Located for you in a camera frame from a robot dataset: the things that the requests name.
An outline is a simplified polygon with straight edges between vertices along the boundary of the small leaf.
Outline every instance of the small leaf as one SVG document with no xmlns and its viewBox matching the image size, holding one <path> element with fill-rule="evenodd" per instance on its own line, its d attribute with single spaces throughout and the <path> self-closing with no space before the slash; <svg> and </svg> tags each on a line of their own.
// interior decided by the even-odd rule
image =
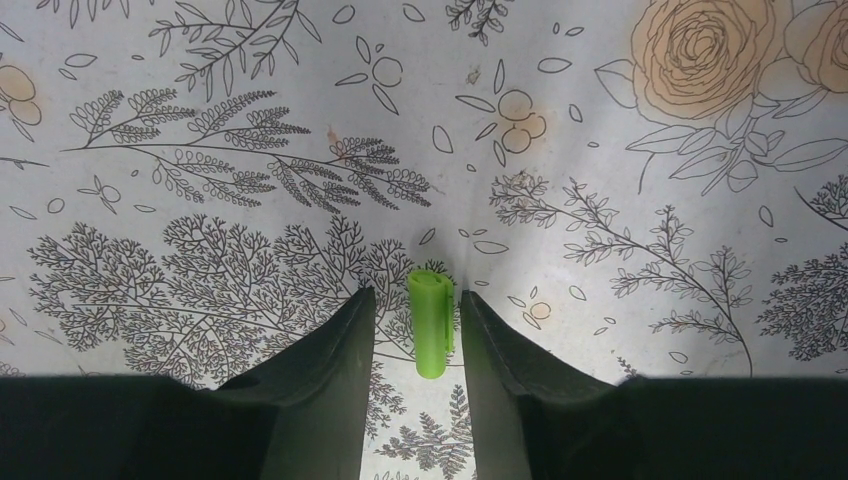
<svg viewBox="0 0 848 480">
<path fill-rule="evenodd" d="M 821 103 L 825 97 L 827 97 L 828 90 L 824 88 L 820 88 L 813 93 L 801 97 L 798 100 L 795 100 L 788 106 L 782 108 L 780 111 L 774 114 L 774 118 L 791 118 L 803 115 L 810 110 L 816 108 L 819 103 Z"/>
<path fill-rule="evenodd" d="M 430 243 L 430 240 L 432 240 L 435 236 L 436 227 L 433 227 L 430 230 L 427 230 L 427 233 L 425 233 L 424 236 L 421 237 L 421 240 L 418 241 L 418 245 L 427 245 L 428 243 Z"/>
<path fill-rule="evenodd" d="M 774 150 L 775 148 L 777 148 L 778 145 L 780 145 L 780 141 L 783 140 L 784 135 L 786 135 L 786 132 L 784 132 L 783 130 L 778 130 L 776 132 L 772 132 L 768 136 L 769 151 Z"/>
<path fill-rule="evenodd" d="M 542 73 L 554 74 L 564 72 L 570 66 L 571 62 L 564 58 L 548 57 L 540 60 L 536 68 Z"/>
<path fill-rule="evenodd" d="M 580 108 L 577 105 L 572 103 L 568 106 L 568 115 L 575 122 L 583 123 L 583 113 L 580 111 Z"/>
<path fill-rule="evenodd" d="M 57 214 L 65 209 L 65 200 L 61 198 L 54 198 L 47 203 L 47 213 Z"/>
<path fill-rule="evenodd" d="M 727 149 L 712 147 L 690 158 L 672 173 L 669 178 L 684 180 L 687 178 L 704 177 L 715 173 L 727 162 Z"/>
<path fill-rule="evenodd" d="M 444 127 L 441 125 L 436 125 L 433 127 L 433 146 L 436 150 L 442 153 L 453 153 L 453 143 L 451 143 L 450 136 L 448 132 L 445 131 Z"/>
<path fill-rule="evenodd" d="M 409 3 L 403 4 L 403 16 L 410 22 L 420 23 L 424 21 L 424 15 L 421 14 L 421 11 L 415 5 Z"/>
<path fill-rule="evenodd" d="M 631 143 L 625 147 L 625 149 L 636 152 L 651 153 L 676 152 L 678 149 L 681 149 L 686 140 L 694 134 L 694 128 L 674 125 L 649 133 L 648 135 Z"/>
<path fill-rule="evenodd" d="M 757 167 L 749 160 L 742 160 L 727 174 L 727 185 L 731 190 L 739 193 L 754 183 L 757 177 Z"/>
<path fill-rule="evenodd" d="M 498 69 L 495 70 L 495 84 L 493 85 L 495 95 L 501 93 L 505 76 L 506 73 L 504 72 L 503 59 L 500 59 L 498 60 Z"/>
<path fill-rule="evenodd" d="M 764 156 L 768 154 L 768 137 L 759 132 L 751 132 L 745 136 L 745 150 L 752 155 Z"/>
<path fill-rule="evenodd" d="M 818 140 L 799 145 L 774 161 L 779 172 L 800 172 L 825 164 L 841 156 L 848 149 L 848 141 L 841 138 Z"/>
<path fill-rule="evenodd" d="M 577 300 L 586 301 L 586 294 L 577 285 L 568 287 L 568 293 Z"/>
<path fill-rule="evenodd" d="M 26 320 L 24 319 L 24 317 L 21 316 L 20 313 L 12 310 L 11 308 L 9 309 L 9 311 L 12 312 L 12 316 L 15 317 L 15 320 L 17 320 L 18 323 L 20 323 L 21 325 L 23 325 L 25 327 L 27 326 Z"/>
<path fill-rule="evenodd" d="M 615 60 L 600 66 L 595 69 L 595 75 L 615 103 L 624 108 L 636 108 L 633 63 L 630 60 Z"/>
<path fill-rule="evenodd" d="M 27 130 L 26 127 L 24 126 L 24 124 L 19 122 L 17 118 L 12 119 L 12 125 L 14 125 L 15 128 L 18 129 L 18 133 L 20 133 L 21 136 L 23 136 L 24 138 L 26 138 L 30 142 L 35 142 L 35 139 L 32 138 L 32 135 L 30 135 L 29 130 Z"/>
<path fill-rule="evenodd" d="M 521 317 L 524 319 L 524 321 L 525 321 L 525 322 L 527 322 L 527 324 L 528 324 L 528 325 L 530 325 L 531 327 L 535 328 L 536 330 L 541 330 L 541 329 L 542 329 L 542 326 L 541 326 L 541 325 L 539 325 L 539 322 L 538 322 L 538 321 L 536 321 L 536 319 L 535 319 L 535 318 L 533 318 L 533 316 L 532 316 L 532 315 L 530 315 L 529 313 L 527 313 L 527 312 L 522 312 L 522 313 L 521 313 Z"/>
<path fill-rule="evenodd" d="M 506 245 L 488 240 L 475 240 L 474 248 L 485 255 L 499 255 L 509 251 L 509 247 Z"/>
<path fill-rule="evenodd" d="M 492 142 L 492 148 L 495 151 L 495 157 L 498 159 L 498 163 L 500 163 L 502 167 L 506 168 L 506 152 L 504 152 L 503 145 L 495 140 Z"/>
<path fill-rule="evenodd" d="M 359 52 L 359 57 L 363 62 L 371 65 L 371 47 L 369 47 L 368 42 L 359 35 L 356 36 L 356 51 Z"/>
<path fill-rule="evenodd" d="M 524 303 L 524 300 L 516 297 L 506 297 L 513 305 L 518 308 L 527 308 L 527 304 Z"/>
<path fill-rule="evenodd" d="M 774 228 L 774 216 L 771 214 L 771 210 L 763 205 L 760 207 L 760 221 L 769 226 L 769 228 Z"/>
<path fill-rule="evenodd" d="M 483 130 L 480 131 L 480 133 L 477 134 L 477 137 L 474 139 L 474 141 L 476 142 L 477 140 L 480 140 L 482 138 L 486 138 L 496 128 L 498 128 L 497 122 L 492 122 L 492 123 L 486 125 L 486 128 L 484 128 Z"/>
<path fill-rule="evenodd" d="M 689 361 L 689 357 L 681 352 L 668 352 L 668 356 L 677 363 L 686 363 Z"/>
<path fill-rule="evenodd" d="M 68 15 L 71 20 L 71 30 L 73 30 L 79 18 L 79 0 L 71 0 L 71 9 L 68 11 Z"/>
<path fill-rule="evenodd" d="M 61 73 L 61 74 L 62 74 L 62 76 L 63 76 L 63 77 L 65 77 L 65 78 L 67 78 L 68 80 L 77 80 L 76 75 L 74 75 L 73 73 L 69 72 L 69 71 L 68 71 L 67 69 L 65 69 L 65 68 L 60 68 L 60 69 L 59 69 L 59 73 Z"/>
<path fill-rule="evenodd" d="M 14 38 L 15 40 L 17 40 L 17 41 L 19 41 L 19 42 L 22 42 L 22 43 L 23 43 L 24 39 L 23 39 L 23 38 L 21 38 L 21 37 L 20 37 L 20 35 L 18 35 L 17 33 L 15 33 L 15 31 L 14 31 L 14 30 L 12 30 L 11 28 L 9 28 L 9 26 L 8 26 L 8 25 L 6 25 L 5 23 L 0 22 L 0 30 L 3 30 L 4 32 L 6 32 L 6 35 L 8 35 L 8 36 L 10 36 L 10 37 Z"/>
<path fill-rule="evenodd" d="M 392 99 L 389 98 L 389 94 L 386 93 L 385 90 L 383 90 L 383 87 L 375 83 L 374 85 L 371 85 L 371 91 L 374 92 L 374 96 L 377 97 L 377 100 L 379 100 L 380 103 L 383 104 L 383 107 L 385 107 L 386 110 L 394 113 L 395 115 L 399 115 L 397 107 L 395 106 Z"/>
<path fill-rule="evenodd" d="M 344 25 L 345 23 L 353 20 L 353 16 L 356 15 L 356 9 L 353 5 L 345 5 L 333 15 L 333 23 L 336 25 Z"/>
<path fill-rule="evenodd" d="M 233 94 L 233 62 L 230 60 L 230 56 L 227 55 L 224 58 L 224 66 L 223 66 L 223 76 L 224 76 L 224 89 L 227 91 L 227 96 Z"/>
<path fill-rule="evenodd" d="M 477 110 L 480 110 L 482 112 L 495 113 L 495 107 L 491 103 L 487 102 L 486 100 L 483 100 L 480 97 L 474 97 L 472 95 L 457 95 L 454 98 L 468 105 L 469 107 L 476 108 Z"/>
<path fill-rule="evenodd" d="M 297 10 L 297 19 L 300 21 L 300 25 L 303 26 L 303 29 L 306 30 L 312 38 L 317 40 L 318 43 L 321 43 L 321 35 L 318 34 L 318 30 L 315 29 L 315 25 L 300 10 Z"/>
<path fill-rule="evenodd" d="M 60 341 L 59 341 L 56 337 L 54 337 L 53 335 L 50 335 L 50 334 L 49 334 L 49 333 L 47 333 L 47 332 L 42 332 L 42 331 L 39 331 L 39 330 L 35 330 L 35 333 L 36 333 L 36 335 L 38 335 L 38 336 L 40 336 L 40 337 L 42 337 L 42 338 L 46 338 L 47 340 L 50 340 L 50 341 L 52 341 L 52 342 L 56 342 L 56 343 L 58 343 L 59 345 L 62 345 L 62 342 L 60 342 Z"/>
<path fill-rule="evenodd" d="M 27 212 L 26 210 L 24 210 L 22 208 L 13 207 L 13 206 L 9 206 L 9 208 L 12 209 L 13 212 L 15 212 L 15 215 L 17 215 L 21 218 L 25 218 L 27 220 L 38 220 L 38 218 L 36 218 L 35 215 Z"/>
<path fill-rule="evenodd" d="M 683 142 L 683 145 L 677 149 L 677 153 L 681 155 L 689 155 L 690 153 L 695 153 L 702 148 L 706 148 L 709 146 L 710 142 L 716 136 L 716 130 L 714 128 L 702 128 L 697 132 L 693 133 Z"/>
<path fill-rule="evenodd" d="M 95 60 L 97 60 L 97 56 L 95 55 L 89 55 L 87 53 L 75 53 L 65 59 L 65 65 L 72 68 L 85 68 L 94 63 Z"/>
</svg>

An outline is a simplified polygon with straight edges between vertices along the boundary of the branch drawing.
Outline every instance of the branch drawing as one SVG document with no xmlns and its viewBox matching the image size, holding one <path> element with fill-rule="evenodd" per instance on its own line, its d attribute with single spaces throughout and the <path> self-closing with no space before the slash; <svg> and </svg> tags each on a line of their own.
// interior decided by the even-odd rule
<svg viewBox="0 0 848 480">
<path fill-rule="evenodd" d="M 321 35 L 315 25 L 300 10 L 300 0 L 227 0 L 222 15 L 218 15 L 217 19 L 210 18 L 210 15 L 188 2 L 177 2 L 177 6 L 180 9 L 174 12 L 176 23 L 157 20 L 158 26 L 150 31 L 149 36 L 162 37 L 160 57 L 168 52 L 172 32 L 188 39 L 190 47 L 186 53 L 194 56 L 197 61 L 181 63 L 186 73 L 178 76 L 175 81 L 185 82 L 190 92 L 198 78 L 205 79 L 207 102 L 212 99 L 216 76 L 220 76 L 228 97 L 232 95 L 234 72 L 237 70 L 246 75 L 249 69 L 250 80 L 263 70 L 273 76 L 277 64 L 274 51 L 280 44 L 294 63 L 299 64 L 297 51 L 286 40 L 295 19 L 306 33 L 321 43 Z"/>
<path fill-rule="evenodd" d="M 255 196 L 277 188 L 268 183 L 273 176 L 301 204 L 334 214 L 340 213 L 340 205 L 359 205 L 357 197 L 362 192 L 393 210 L 399 207 L 392 197 L 430 206 L 422 196 L 430 189 L 429 182 L 411 170 L 391 168 L 400 160 L 383 140 L 344 138 L 330 146 L 332 157 L 325 160 L 280 153 L 288 145 L 289 135 L 311 132 L 284 123 L 283 117 L 289 114 L 286 107 L 247 111 L 273 95 L 271 91 L 253 91 L 197 112 L 170 105 L 177 98 L 172 88 L 145 90 L 126 99 L 132 112 L 113 123 L 112 116 L 125 97 L 121 91 L 111 90 L 70 114 L 88 138 L 83 146 L 65 151 L 123 149 L 143 154 L 153 162 L 150 178 L 154 184 L 196 203 L 210 196 L 234 205 L 259 206 Z M 237 118 L 241 125 L 233 125 Z M 160 126 L 178 120 L 190 120 L 186 129 L 194 136 L 192 140 L 154 141 L 163 133 Z M 109 137 L 112 142 L 105 142 Z M 234 154 L 261 160 L 269 173 L 240 170 L 221 158 Z"/>
<path fill-rule="evenodd" d="M 436 423 L 430 414 L 421 412 L 418 417 L 420 432 L 407 426 L 400 427 L 400 437 L 391 437 L 389 443 L 375 453 L 403 460 L 415 458 L 425 472 L 438 466 L 445 480 L 453 480 L 465 469 L 466 459 L 473 455 L 474 440 L 468 398 L 462 385 L 454 385 L 449 404 L 449 430 Z"/>
<path fill-rule="evenodd" d="M 120 3 L 121 9 L 124 12 L 124 17 L 130 18 L 130 1 L 131 0 L 115 0 L 114 3 Z M 152 6 L 156 0 L 148 0 L 150 5 Z M 65 5 L 68 5 L 68 19 L 71 23 L 71 29 L 73 29 L 77 21 L 80 17 L 80 10 L 82 10 L 82 15 L 85 17 L 86 10 L 88 13 L 88 18 L 93 22 L 95 18 L 97 18 L 97 12 L 102 11 L 105 12 L 111 5 L 113 0 L 68 0 L 65 2 Z M 59 13 L 59 8 L 62 6 L 61 0 L 41 0 L 38 2 L 38 5 L 35 6 L 36 9 L 42 9 L 50 6 L 53 10 L 53 13 Z"/>
<path fill-rule="evenodd" d="M 78 351 L 120 341 L 126 364 L 192 387 L 220 384 L 288 347 L 327 319 L 360 285 L 376 289 L 375 355 L 414 361 L 406 289 L 412 261 L 397 240 L 367 244 L 357 222 L 333 216 L 324 239 L 288 225 L 272 240 L 204 215 L 163 231 L 157 259 L 128 238 L 77 223 L 28 250 L 35 310 L 58 320 Z M 425 266 L 437 268 L 437 262 Z M 403 397 L 372 366 L 368 434 L 376 437 Z"/>
<path fill-rule="evenodd" d="M 760 335 L 783 335 L 801 361 L 837 350 L 848 352 L 848 243 L 824 258 L 790 265 L 772 276 L 779 288 L 763 303 Z"/>
<path fill-rule="evenodd" d="M 694 233 L 678 218 L 673 206 L 656 211 L 659 224 L 650 229 L 655 234 L 653 242 L 641 242 L 633 238 L 630 228 L 616 228 L 613 219 L 618 211 L 607 206 L 609 198 L 599 198 L 597 193 L 586 193 L 586 184 L 571 179 L 564 187 L 567 210 L 549 204 L 543 198 L 549 182 L 542 177 L 534 178 L 524 172 L 496 178 L 492 184 L 490 205 L 497 207 L 496 215 L 501 222 L 514 225 L 516 222 L 535 222 L 542 228 L 552 227 L 557 219 L 570 223 L 567 232 L 582 230 L 586 233 L 583 244 L 566 243 L 565 258 L 589 266 L 618 255 L 622 262 L 639 253 L 647 263 L 635 273 L 618 269 L 613 278 L 612 289 L 617 298 L 623 298 L 639 287 L 654 287 L 656 291 L 677 294 L 683 299 L 695 300 L 710 307 L 709 313 L 700 309 L 671 313 L 651 324 L 654 333 L 670 329 L 672 333 L 694 330 L 710 334 L 716 345 L 739 343 L 747 358 L 748 374 L 753 375 L 753 362 L 747 342 L 737 328 L 736 311 L 751 303 L 751 286 L 741 286 L 741 280 L 750 275 L 736 254 L 722 246 L 705 260 L 690 261 L 683 256 L 686 238 Z"/>
<path fill-rule="evenodd" d="M 848 232 L 848 175 L 839 175 L 835 182 L 827 182 L 809 200 L 797 188 L 795 193 L 816 215 Z"/>
<path fill-rule="evenodd" d="M 504 25 L 498 17 L 506 18 L 509 15 L 509 10 L 504 5 L 504 2 L 514 2 L 515 0 L 455 0 L 454 5 L 445 6 L 445 13 L 448 16 L 451 30 L 457 31 L 460 27 L 460 22 L 465 25 L 471 25 L 471 31 L 468 36 L 480 40 L 484 47 L 489 46 L 489 35 L 486 29 L 495 32 L 503 33 Z"/>
</svg>

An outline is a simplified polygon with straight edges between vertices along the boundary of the orange rose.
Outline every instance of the orange rose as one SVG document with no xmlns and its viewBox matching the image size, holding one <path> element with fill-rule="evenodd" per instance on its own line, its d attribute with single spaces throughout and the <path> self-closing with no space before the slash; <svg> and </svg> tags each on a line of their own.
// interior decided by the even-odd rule
<svg viewBox="0 0 848 480">
<path fill-rule="evenodd" d="M 791 0 L 652 0 L 633 31 L 639 112 L 711 127 L 783 48 Z"/>
<path fill-rule="evenodd" d="M 808 81 L 848 93 L 848 2 L 819 3 L 798 14 L 786 29 L 786 50 L 807 67 Z"/>
</svg>

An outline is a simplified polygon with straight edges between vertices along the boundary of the lime green tube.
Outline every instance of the lime green tube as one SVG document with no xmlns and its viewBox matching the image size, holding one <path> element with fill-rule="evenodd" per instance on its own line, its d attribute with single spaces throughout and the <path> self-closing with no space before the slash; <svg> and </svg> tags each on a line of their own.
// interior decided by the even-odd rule
<svg viewBox="0 0 848 480">
<path fill-rule="evenodd" d="M 407 277 L 415 368 L 424 378 L 445 373 L 453 351 L 453 282 L 445 275 L 416 270 Z"/>
</svg>

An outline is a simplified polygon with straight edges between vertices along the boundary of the green plastic object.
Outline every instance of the green plastic object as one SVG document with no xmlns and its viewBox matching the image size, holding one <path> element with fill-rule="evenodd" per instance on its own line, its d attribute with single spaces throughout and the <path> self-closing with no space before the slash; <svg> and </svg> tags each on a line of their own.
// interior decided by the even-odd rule
<svg viewBox="0 0 848 480">
<path fill-rule="evenodd" d="M 453 282 L 445 275 L 416 270 L 407 277 L 415 369 L 424 378 L 445 373 L 453 352 Z"/>
</svg>

